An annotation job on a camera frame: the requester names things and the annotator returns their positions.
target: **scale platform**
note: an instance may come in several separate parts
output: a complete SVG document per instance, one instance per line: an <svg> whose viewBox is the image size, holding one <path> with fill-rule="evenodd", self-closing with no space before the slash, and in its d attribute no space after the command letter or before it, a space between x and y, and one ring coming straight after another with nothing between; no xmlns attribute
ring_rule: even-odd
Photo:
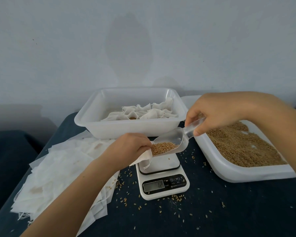
<svg viewBox="0 0 296 237"><path fill-rule="evenodd" d="M136 164L138 185L145 200L175 195L188 190L188 180L176 154L153 157Z"/></svg>

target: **dark blue tablecloth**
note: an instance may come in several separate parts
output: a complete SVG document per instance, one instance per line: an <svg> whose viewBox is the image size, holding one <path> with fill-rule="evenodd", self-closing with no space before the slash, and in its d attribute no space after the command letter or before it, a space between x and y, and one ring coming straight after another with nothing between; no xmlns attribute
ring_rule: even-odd
<svg viewBox="0 0 296 237"><path fill-rule="evenodd" d="M52 145L85 130L74 124L74 117L75 113L64 120L38 158ZM135 167L125 168L120 177L125 184L115 190L108 215L80 236L296 236L296 178L225 182L208 163L204 166L206 159L193 138L178 157L191 183L181 202L167 197L145 201L139 197L138 183L133 184L137 182ZM0 210L0 236L19 236L27 227L27 219L18 221L9 210L29 173ZM120 198L127 198L127 207Z"/></svg>
<svg viewBox="0 0 296 237"><path fill-rule="evenodd" d="M0 209L42 148L24 131L0 131Z"/></svg>

